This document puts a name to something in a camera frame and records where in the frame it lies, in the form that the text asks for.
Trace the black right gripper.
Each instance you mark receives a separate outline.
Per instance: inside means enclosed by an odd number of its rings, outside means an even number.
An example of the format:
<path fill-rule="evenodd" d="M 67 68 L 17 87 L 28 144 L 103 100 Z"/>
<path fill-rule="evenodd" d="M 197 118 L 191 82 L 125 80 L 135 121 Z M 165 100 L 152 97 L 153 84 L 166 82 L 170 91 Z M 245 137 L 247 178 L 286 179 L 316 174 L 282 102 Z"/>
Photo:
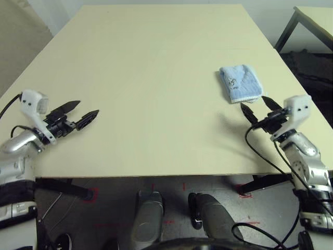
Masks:
<path fill-rule="evenodd" d="M 263 129 L 266 133 L 274 134 L 278 131 L 282 124 L 287 121 L 286 111 L 276 103 L 273 99 L 267 96 L 262 96 L 262 99 L 266 106 L 272 111 L 267 114 L 263 120 L 258 122 L 257 117 L 253 114 L 253 111 L 245 104 L 241 103 L 241 111 L 251 125 L 257 124 L 257 128 Z"/>

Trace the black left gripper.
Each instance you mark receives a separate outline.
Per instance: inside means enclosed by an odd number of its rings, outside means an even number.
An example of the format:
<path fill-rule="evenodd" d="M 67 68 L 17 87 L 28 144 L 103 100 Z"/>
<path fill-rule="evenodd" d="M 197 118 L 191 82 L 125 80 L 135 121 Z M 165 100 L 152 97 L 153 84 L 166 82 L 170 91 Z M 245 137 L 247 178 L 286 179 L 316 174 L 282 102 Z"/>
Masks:
<path fill-rule="evenodd" d="M 93 110 L 82 116 L 76 123 L 68 121 L 66 114 L 74 110 L 80 102 L 69 101 L 52 110 L 43 120 L 54 138 L 65 137 L 74 129 L 82 130 L 97 117 L 99 110 Z"/>

